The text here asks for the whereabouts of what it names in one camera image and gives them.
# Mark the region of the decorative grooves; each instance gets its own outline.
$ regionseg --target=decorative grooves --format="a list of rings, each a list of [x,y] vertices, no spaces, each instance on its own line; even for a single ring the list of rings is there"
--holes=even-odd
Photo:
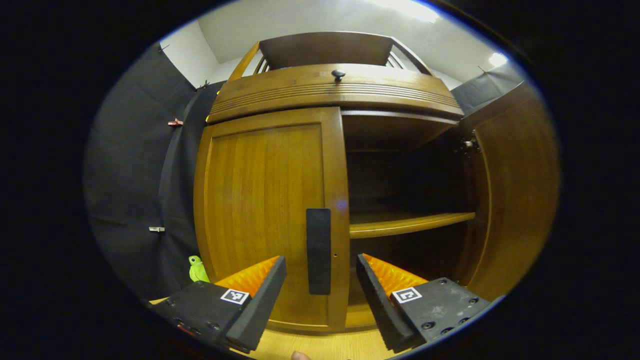
[[[411,88],[403,88],[400,86],[378,84],[314,84],[265,90],[226,101],[220,101],[213,105],[211,113],[218,113],[232,108],[238,108],[240,106],[255,104],[257,102],[309,95],[384,95],[418,101],[435,102],[447,106],[454,106],[456,108],[460,107],[453,97]]]

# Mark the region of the wooden shelf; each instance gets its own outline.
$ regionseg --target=wooden shelf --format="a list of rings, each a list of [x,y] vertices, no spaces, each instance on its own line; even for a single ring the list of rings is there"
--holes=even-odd
[[[393,216],[393,220],[361,222],[366,218],[373,220],[377,218],[387,218]],[[349,226],[349,236],[352,239],[359,238],[376,238],[379,236],[397,235],[405,233],[413,233],[433,229],[436,227],[447,226],[458,222],[464,222],[476,217],[476,213],[444,213],[430,215],[427,217],[409,217],[408,214],[368,214],[368,215],[351,215],[351,225]]]

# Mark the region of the green toy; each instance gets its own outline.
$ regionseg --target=green toy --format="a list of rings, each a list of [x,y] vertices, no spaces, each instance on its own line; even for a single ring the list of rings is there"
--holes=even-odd
[[[189,257],[189,264],[191,264],[191,268],[189,269],[189,277],[193,282],[196,281],[209,281],[209,277],[207,276],[207,272],[204,270],[204,265],[202,264],[202,260],[200,260],[197,256]]]

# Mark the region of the screw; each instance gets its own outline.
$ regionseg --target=screw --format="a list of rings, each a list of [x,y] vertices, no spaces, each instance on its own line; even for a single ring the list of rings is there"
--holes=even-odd
[[[210,329],[214,329],[214,330],[220,330],[220,326],[214,322],[207,322],[207,326]]]

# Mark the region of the black curtain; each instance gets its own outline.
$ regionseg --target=black curtain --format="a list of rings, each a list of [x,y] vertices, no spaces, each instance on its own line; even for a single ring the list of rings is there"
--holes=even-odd
[[[490,102],[508,93],[521,82],[526,75],[514,65],[506,63],[485,72],[451,90],[465,116],[485,107]]]
[[[105,98],[90,131],[83,186],[90,223],[115,273],[137,296],[189,284],[193,172],[205,118],[222,83],[195,89],[149,47]],[[174,119],[184,122],[173,128]],[[165,227],[164,233],[149,231]]]

